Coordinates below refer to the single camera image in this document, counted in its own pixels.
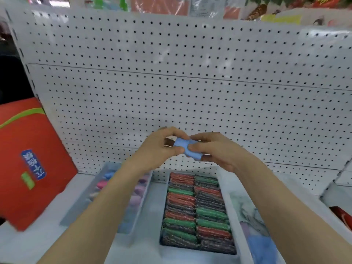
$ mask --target forearm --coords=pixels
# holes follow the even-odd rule
[[[236,175],[258,208],[287,264],[347,263],[352,246],[251,155]]]
[[[104,263],[134,186],[142,174],[136,165],[124,163],[38,264]]]

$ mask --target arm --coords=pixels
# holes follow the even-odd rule
[[[173,155],[184,152],[182,147],[164,147],[164,139],[172,135],[189,139],[186,133],[174,127],[149,135],[38,264],[104,263],[139,178]]]
[[[257,157],[220,133],[200,133],[188,146],[235,173],[258,208],[287,264],[352,263],[352,246],[302,203]]]

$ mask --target person's right hand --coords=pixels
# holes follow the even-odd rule
[[[243,147],[219,132],[198,133],[191,135],[190,138],[200,141],[189,145],[188,149],[202,152],[201,161],[214,162],[229,172],[234,173],[241,164],[244,164],[244,161],[254,157]]]

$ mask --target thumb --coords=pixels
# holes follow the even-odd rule
[[[193,152],[202,152],[211,155],[212,142],[197,142],[188,145],[188,149]]]
[[[165,148],[166,149],[166,155],[169,157],[172,157],[174,155],[179,155],[184,153],[184,148],[182,146],[173,146],[170,148]]]

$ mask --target person's left hand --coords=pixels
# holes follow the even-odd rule
[[[189,140],[189,136],[178,128],[161,128],[150,134],[126,162],[140,168],[145,173],[160,167],[168,158],[182,154],[184,148],[181,146],[164,146],[164,140],[168,136],[177,136]]]

